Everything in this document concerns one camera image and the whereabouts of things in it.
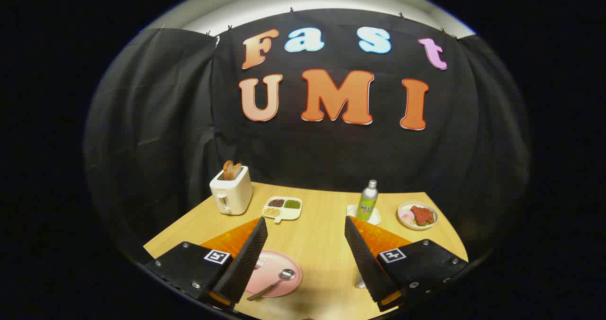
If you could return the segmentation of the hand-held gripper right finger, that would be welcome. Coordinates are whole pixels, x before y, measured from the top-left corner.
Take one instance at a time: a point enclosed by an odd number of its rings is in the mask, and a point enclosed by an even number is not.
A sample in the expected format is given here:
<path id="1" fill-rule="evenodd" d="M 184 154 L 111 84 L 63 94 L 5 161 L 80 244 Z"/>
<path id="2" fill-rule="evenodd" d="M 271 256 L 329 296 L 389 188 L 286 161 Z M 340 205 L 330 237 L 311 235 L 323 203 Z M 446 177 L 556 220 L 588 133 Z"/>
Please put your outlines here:
<path id="1" fill-rule="evenodd" d="M 354 216 L 344 234 L 380 311 L 416 306 L 456 281 L 469 263 L 433 240 L 411 242 Z"/>

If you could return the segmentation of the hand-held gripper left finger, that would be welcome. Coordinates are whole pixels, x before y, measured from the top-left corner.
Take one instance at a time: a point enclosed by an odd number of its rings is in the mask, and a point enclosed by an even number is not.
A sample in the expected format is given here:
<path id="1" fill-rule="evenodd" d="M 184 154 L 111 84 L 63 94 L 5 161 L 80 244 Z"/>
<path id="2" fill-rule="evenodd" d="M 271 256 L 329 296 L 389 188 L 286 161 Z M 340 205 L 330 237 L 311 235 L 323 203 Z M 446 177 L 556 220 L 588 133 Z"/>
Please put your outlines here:
<path id="1" fill-rule="evenodd" d="M 187 297 L 228 311 L 240 302 L 268 236 L 258 217 L 203 244 L 183 241 L 145 268 Z"/>

